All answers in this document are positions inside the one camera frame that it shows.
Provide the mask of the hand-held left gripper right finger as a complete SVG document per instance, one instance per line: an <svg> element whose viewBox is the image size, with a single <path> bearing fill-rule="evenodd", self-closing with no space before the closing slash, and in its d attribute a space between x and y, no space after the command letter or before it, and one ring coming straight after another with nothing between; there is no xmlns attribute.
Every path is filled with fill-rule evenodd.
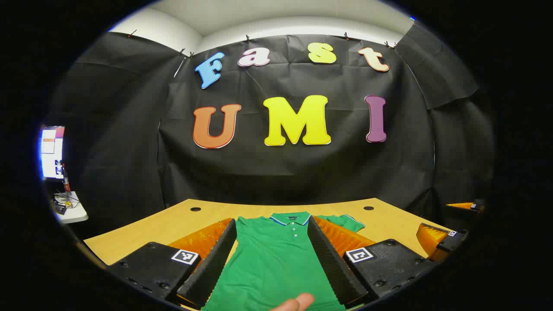
<svg viewBox="0 0 553 311"><path fill-rule="evenodd" d="M334 294L345 306L389 296L436 266L397 240L372 242L316 216L309 218L308 237Z"/></svg>

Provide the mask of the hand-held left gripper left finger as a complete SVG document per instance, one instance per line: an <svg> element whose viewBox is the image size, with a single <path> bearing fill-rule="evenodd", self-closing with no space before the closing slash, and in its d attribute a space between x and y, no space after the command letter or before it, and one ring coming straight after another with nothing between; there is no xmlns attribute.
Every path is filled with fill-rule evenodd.
<svg viewBox="0 0 553 311"><path fill-rule="evenodd" d="M108 270L152 298L199 310L213 293L236 238L235 220L227 218L169 245L148 242Z"/></svg>

